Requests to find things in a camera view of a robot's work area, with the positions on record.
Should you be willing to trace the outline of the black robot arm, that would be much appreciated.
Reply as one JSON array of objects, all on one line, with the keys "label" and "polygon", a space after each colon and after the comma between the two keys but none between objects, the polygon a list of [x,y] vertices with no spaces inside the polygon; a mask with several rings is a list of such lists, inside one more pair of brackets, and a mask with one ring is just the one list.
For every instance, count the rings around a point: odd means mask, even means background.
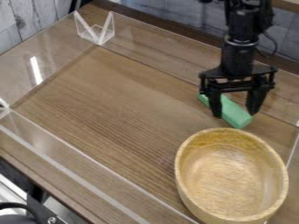
[{"label": "black robot arm", "polygon": [[253,63],[258,35],[272,26],[270,0],[222,0],[228,27],[220,49],[218,65],[198,74],[200,93],[206,96],[210,113],[221,118],[220,97],[224,93],[246,92],[246,112],[258,112],[266,94],[274,88],[274,66]]}]

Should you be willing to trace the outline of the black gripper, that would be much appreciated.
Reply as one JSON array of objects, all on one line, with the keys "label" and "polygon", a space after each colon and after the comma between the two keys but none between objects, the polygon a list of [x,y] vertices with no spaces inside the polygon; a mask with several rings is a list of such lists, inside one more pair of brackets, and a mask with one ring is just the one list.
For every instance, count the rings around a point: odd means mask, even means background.
[{"label": "black gripper", "polygon": [[198,74],[200,93],[208,97],[212,115],[221,118],[221,93],[246,92],[246,112],[258,112],[268,91],[274,87],[277,68],[253,64],[257,42],[225,38],[218,65]]}]

